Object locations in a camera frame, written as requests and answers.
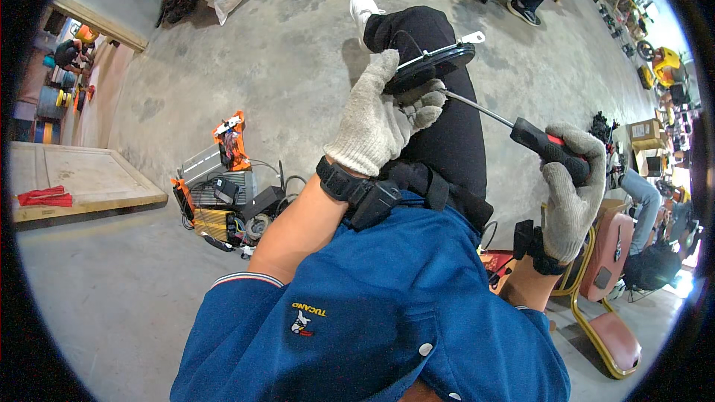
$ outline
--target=screwdriver shaft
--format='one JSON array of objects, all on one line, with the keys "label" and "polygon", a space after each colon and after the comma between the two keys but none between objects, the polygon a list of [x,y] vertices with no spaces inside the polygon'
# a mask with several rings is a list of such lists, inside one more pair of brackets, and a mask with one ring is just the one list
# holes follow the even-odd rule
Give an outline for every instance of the screwdriver shaft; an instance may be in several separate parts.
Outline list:
[{"label": "screwdriver shaft", "polygon": [[483,107],[483,106],[478,105],[478,104],[475,103],[474,101],[468,100],[467,98],[464,98],[464,97],[461,96],[461,95],[457,95],[456,93],[451,93],[449,90],[446,90],[446,89],[442,89],[441,92],[444,93],[445,95],[447,95],[447,96],[450,97],[450,98],[454,98],[454,99],[457,100],[457,101],[461,101],[462,103],[469,104],[469,105],[472,106],[473,108],[476,108],[477,110],[486,113],[486,114],[489,115],[491,118],[494,118],[494,119],[495,119],[496,121],[498,121],[498,122],[504,123],[505,125],[509,126],[510,128],[514,128],[514,123],[512,123],[511,121],[509,121],[509,120],[507,120],[506,118],[502,117],[501,115],[497,115],[496,113],[490,111],[489,109],[487,109],[487,108],[485,108],[485,107]]}]

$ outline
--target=red cloth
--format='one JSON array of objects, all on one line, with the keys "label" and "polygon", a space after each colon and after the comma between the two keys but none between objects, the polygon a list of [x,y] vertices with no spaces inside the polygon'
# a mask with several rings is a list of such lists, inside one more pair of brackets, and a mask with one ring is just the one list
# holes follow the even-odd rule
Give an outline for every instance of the red cloth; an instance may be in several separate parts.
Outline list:
[{"label": "red cloth", "polygon": [[20,206],[25,205],[52,205],[55,207],[71,207],[72,195],[64,192],[64,186],[53,186],[44,190],[32,190],[17,196]]}]

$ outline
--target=black sneaker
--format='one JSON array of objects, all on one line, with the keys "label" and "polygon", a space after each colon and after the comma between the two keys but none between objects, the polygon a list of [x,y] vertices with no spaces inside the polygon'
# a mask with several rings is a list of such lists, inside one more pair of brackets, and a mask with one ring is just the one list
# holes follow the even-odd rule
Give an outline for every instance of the black sneaker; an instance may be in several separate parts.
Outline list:
[{"label": "black sneaker", "polygon": [[541,19],[536,17],[536,14],[534,14],[533,11],[524,8],[519,3],[519,0],[512,0],[511,2],[507,2],[506,8],[511,11],[511,14],[513,14],[514,16],[521,17],[524,22],[528,23],[533,27],[538,27],[539,25],[541,25]]}]

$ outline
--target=concrete floor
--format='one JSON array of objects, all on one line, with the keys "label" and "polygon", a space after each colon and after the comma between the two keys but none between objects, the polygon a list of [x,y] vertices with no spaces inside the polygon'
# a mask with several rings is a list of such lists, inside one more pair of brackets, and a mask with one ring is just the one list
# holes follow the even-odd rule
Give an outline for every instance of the concrete floor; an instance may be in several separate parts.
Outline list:
[{"label": "concrete floor", "polygon": [[[468,69],[478,100],[506,118],[542,127],[563,119],[586,129],[600,110],[621,123],[653,115],[653,95],[641,89],[591,0],[547,0],[540,28],[512,16],[503,0],[376,2],[388,12],[427,4],[444,11],[458,35],[483,31],[486,42]],[[288,174],[307,177],[369,61],[358,50],[347,4],[245,0],[222,27],[200,5],[190,19],[157,30],[127,68],[109,147],[168,192],[176,166],[208,147],[211,130],[241,109],[248,154],[273,164],[281,159]],[[500,223],[493,247],[510,248],[514,223],[538,219],[547,188],[536,155],[511,142],[506,128],[484,118],[483,131],[487,200]],[[275,184],[266,168],[255,171],[260,188]],[[164,209],[32,230],[19,239],[51,332],[107,401],[165,399],[203,294],[216,277],[247,264],[185,231],[172,199]],[[583,332],[553,302],[553,337],[571,374],[572,400],[624,397],[679,304],[662,291],[639,303],[619,301],[644,363],[635,377],[617,381],[588,360],[593,351],[583,346]],[[601,313],[583,306],[591,316]]]}]

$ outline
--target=screwdriver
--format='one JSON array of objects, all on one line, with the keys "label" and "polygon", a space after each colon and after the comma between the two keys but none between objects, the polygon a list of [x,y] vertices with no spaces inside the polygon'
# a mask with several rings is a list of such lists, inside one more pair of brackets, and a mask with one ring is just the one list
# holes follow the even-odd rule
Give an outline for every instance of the screwdriver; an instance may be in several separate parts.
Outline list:
[{"label": "screwdriver", "polygon": [[545,133],[521,117],[517,118],[516,123],[514,123],[463,96],[451,93],[446,89],[441,89],[440,91],[448,97],[468,104],[478,111],[486,113],[496,121],[507,125],[511,128],[509,137],[512,140],[539,154],[547,163],[561,163],[571,175],[574,186],[578,188],[584,185],[588,175],[591,173],[591,167],[585,161],[585,158],[568,149],[562,139]]}]

